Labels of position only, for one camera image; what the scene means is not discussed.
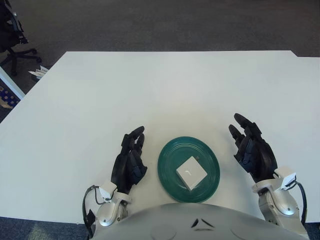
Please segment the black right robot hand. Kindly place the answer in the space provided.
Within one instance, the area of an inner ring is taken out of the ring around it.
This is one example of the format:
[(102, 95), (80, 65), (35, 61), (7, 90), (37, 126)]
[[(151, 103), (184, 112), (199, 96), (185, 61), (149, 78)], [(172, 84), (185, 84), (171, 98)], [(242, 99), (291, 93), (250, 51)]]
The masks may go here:
[(239, 113), (234, 114), (234, 119), (244, 130), (242, 134), (234, 125), (228, 126), (237, 147), (234, 158), (254, 182), (272, 179), (278, 165), (270, 145), (262, 138), (259, 127)]

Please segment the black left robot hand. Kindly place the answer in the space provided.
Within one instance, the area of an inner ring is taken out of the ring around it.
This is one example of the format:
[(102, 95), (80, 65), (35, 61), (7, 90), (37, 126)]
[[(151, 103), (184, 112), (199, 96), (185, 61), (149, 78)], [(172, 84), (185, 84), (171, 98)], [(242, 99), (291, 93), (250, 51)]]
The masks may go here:
[(133, 185), (137, 185), (145, 176), (148, 167), (143, 164), (141, 155), (145, 141), (145, 128), (140, 126), (129, 134), (125, 134), (121, 151), (115, 159), (111, 173), (111, 182), (117, 191), (129, 194)]

